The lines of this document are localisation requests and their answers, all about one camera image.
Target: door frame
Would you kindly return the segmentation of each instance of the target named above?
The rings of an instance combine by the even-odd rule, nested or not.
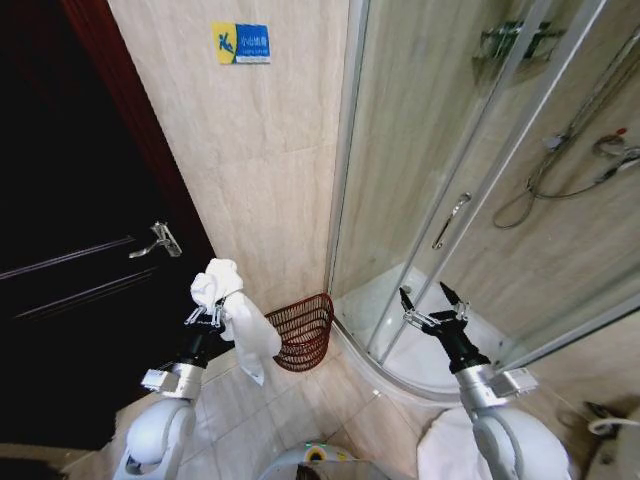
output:
[[[107,0],[61,3],[155,180],[171,229],[203,268],[215,252]]]

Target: white towel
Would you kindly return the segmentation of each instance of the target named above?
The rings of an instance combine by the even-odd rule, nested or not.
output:
[[[420,480],[491,480],[463,408],[442,413],[418,444]]]
[[[264,383],[262,357],[274,357],[280,352],[282,341],[273,325],[262,315],[258,307],[241,292],[242,278],[236,272],[233,260],[214,258],[205,273],[199,273],[191,284],[191,297],[211,315],[215,303],[224,302],[225,332],[221,337],[236,342],[236,354],[240,367],[258,385]]]

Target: wall tile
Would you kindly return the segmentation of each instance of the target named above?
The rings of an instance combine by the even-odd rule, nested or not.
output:
[[[321,291],[348,1],[109,4],[217,255],[265,312]],[[219,65],[214,21],[267,24],[271,64]]]

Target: shower door handle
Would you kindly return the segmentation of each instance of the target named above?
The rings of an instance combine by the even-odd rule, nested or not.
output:
[[[434,250],[439,250],[442,248],[442,245],[444,245],[442,238],[444,237],[444,234],[449,228],[449,225],[451,225],[453,218],[458,214],[460,209],[470,201],[471,201],[471,194],[469,192],[465,192],[462,195],[460,195],[460,197],[458,198],[458,201],[456,202],[456,205],[453,207],[453,210],[451,210],[451,213],[449,214],[449,216],[444,222],[444,225],[440,229],[440,233],[438,234],[438,237],[431,244],[431,248],[433,248]]]

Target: chrome fixture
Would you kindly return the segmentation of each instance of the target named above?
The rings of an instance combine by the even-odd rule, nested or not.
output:
[[[136,250],[135,252],[131,252],[129,254],[129,258],[144,257],[145,255],[148,255],[149,253],[151,253],[151,251],[154,248],[160,247],[160,246],[166,248],[167,252],[169,252],[169,255],[171,257],[179,257],[180,255],[182,255],[182,249],[180,248],[180,245],[178,245],[178,242],[176,242],[176,239],[171,234],[171,231],[169,230],[169,227],[167,226],[166,223],[162,223],[162,222],[154,223],[151,226],[151,231],[156,234],[158,239],[148,247],[145,247],[141,250]]]
[[[516,39],[522,31],[522,21],[504,22],[496,28],[486,30],[480,35],[480,48],[474,58],[505,59],[511,52]],[[524,54],[525,60],[548,61],[564,30],[551,30],[550,22],[542,22],[533,35],[529,48]]]
[[[458,198],[458,201],[456,202],[455,206],[453,207],[453,210],[451,210],[451,213],[449,214],[449,216],[445,220],[444,225],[442,226],[442,229],[440,230],[440,233],[438,234],[437,238],[433,241],[433,244],[431,245],[431,248],[433,248],[434,250],[439,250],[439,249],[442,248],[442,245],[444,245],[442,237],[444,237],[444,234],[447,231],[447,229],[449,228],[449,225],[451,225],[451,222],[453,221],[453,218],[458,214],[460,209],[462,207],[464,207],[470,201],[471,201],[471,194],[469,192],[465,192],[462,195],[460,195],[460,197]]]

